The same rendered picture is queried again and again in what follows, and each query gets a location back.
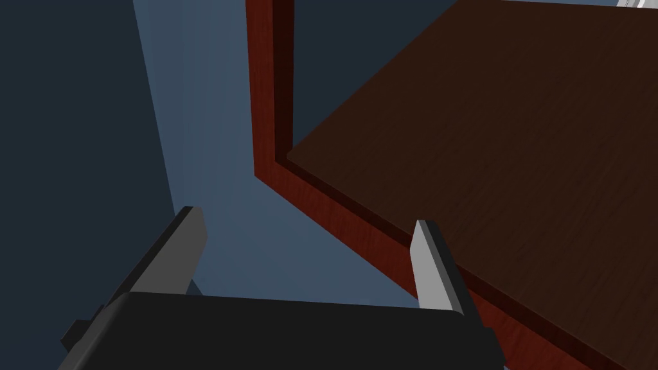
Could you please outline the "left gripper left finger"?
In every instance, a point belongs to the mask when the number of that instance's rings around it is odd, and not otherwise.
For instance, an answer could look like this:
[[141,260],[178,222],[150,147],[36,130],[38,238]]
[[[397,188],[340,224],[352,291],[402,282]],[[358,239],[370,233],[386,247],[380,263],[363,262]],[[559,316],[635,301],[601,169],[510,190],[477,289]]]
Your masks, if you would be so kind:
[[111,296],[127,292],[185,294],[208,240],[200,207],[183,207]]

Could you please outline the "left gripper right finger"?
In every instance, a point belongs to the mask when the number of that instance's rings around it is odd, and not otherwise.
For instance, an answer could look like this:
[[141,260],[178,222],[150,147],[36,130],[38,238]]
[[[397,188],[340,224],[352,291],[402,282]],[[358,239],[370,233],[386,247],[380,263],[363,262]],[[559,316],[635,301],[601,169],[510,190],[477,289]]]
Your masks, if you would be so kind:
[[435,222],[416,221],[409,252],[419,307],[463,315],[461,277]]

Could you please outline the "dark brown door leaf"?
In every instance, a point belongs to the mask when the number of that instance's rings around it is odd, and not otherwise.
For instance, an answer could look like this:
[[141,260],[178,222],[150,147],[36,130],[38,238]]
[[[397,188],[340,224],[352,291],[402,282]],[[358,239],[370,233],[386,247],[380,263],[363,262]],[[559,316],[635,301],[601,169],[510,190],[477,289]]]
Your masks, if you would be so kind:
[[593,369],[658,370],[658,9],[458,0],[289,153]]

